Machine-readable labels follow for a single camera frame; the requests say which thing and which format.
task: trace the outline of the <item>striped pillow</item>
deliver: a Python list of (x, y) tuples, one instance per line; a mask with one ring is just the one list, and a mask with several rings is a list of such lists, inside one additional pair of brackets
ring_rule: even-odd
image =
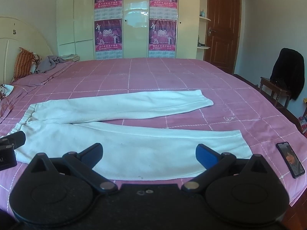
[(14, 81), (30, 75), (32, 62), (35, 59), (34, 54), (20, 47), (20, 53), (17, 55), (14, 68)]

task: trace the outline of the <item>black jacket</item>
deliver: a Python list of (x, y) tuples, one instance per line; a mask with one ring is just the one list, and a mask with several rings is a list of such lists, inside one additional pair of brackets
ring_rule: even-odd
[(270, 80), (278, 87), (289, 90), (291, 99), (296, 100), (305, 84), (304, 57), (293, 49), (283, 48)]

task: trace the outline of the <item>cream headboard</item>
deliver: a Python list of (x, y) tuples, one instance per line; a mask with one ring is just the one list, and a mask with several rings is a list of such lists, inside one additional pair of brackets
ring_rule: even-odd
[(0, 17), (0, 84), (11, 82), (19, 47), (42, 58), (52, 55), (47, 42), (35, 28), (18, 19)]

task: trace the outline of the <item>gray towel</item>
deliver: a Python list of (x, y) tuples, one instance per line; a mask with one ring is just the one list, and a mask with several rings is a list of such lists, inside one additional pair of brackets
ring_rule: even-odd
[(65, 60), (63, 60), (61, 57), (56, 55), (49, 55), (44, 60), (42, 60), (34, 73), (45, 73), (47, 71), (50, 71), (51, 69), (56, 67), (56, 64), (64, 63)]

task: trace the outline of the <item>black phone case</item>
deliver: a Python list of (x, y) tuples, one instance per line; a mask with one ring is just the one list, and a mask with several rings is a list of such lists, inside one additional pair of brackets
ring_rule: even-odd
[(279, 150), (279, 152), (280, 152), (280, 154), (281, 154), (282, 158), (284, 159), (284, 161), (285, 161), (286, 165), (288, 166), (289, 171), (290, 171), (290, 173), (291, 173), (292, 177), (295, 179), (295, 178), (298, 178), (299, 176), (301, 176), (301, 175), (305, 174), (305, 169), (304, 169), (304, 167), (303, 167), (302, 163), (300, 162), (300, 159), (298, 159), (298, 157), (297, 157), (296, 153), (294, 152), (294, 150), (292, 149), (291, 145), (289, 144), (289, 146), (291, 147), (291, 150), (292, 150), (292, 151), (293, 151), (293, 153), (295, 154), (295, 157), (296, 157), (296, 158), (297, 158), (297, 160), (300, 162), (300, 164), (302, 165), (303, 170), (304, 170), (304, 172), (302, 172), (301, 174), (298, 174), (298, 175), (295, 175), (295, 174), (294, 174), (293, 170), (291, 169), (291, 166), (289, 165), (289, 163), (288, 163), (288, 161), (287, 161), (286, 157), (284, 156), (284, 153), (281, 151), (281, 149), (280, 149), (280, 148), (279, 148), (279, 146), (278, 146), (279, 144), (285, 144), (285, 143), (289, 144), (288, 142), (281, 142), (281, 143), (277, 143), (277, 144), (276, 144), (276, 147), (277, 147), (277, 149)]

